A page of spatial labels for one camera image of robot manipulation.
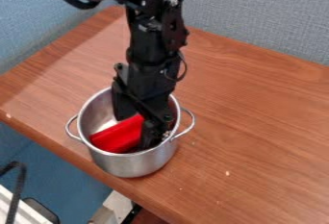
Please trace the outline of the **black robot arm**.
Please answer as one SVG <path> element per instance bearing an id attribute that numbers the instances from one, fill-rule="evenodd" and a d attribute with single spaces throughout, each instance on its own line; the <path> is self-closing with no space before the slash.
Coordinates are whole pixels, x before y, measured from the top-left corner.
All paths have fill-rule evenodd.
<path id="1" fill-rule="evenodd" d="M 80 10 L 104 0 L 62 0 Z M 112 103 L 115 118 L 139 114 L 144 149 L 163 138 L 173 122 L 168 97 L 187 71 L 180 49 L 188 31 L 181 19 L 183 0 L 115 0 L 124 6 L 129 45 L 127 63 L 115 65 Z"/>

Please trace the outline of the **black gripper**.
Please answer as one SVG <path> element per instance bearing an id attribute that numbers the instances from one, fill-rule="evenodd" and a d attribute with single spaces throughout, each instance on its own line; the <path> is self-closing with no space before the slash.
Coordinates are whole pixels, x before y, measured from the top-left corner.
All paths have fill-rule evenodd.
<path id="1" fill-rule="evenodd" d="M 156 146 L 171 133 L 173 115 L 168 107 L 168 96 L 185 71 L 183 59 L 169 59 L 160 65 L 139 65 L 132 62 L 115 64 L 115 119 L 121 121 L 136 113 L 145 119 L 141 125 L 140 150 Z"/>

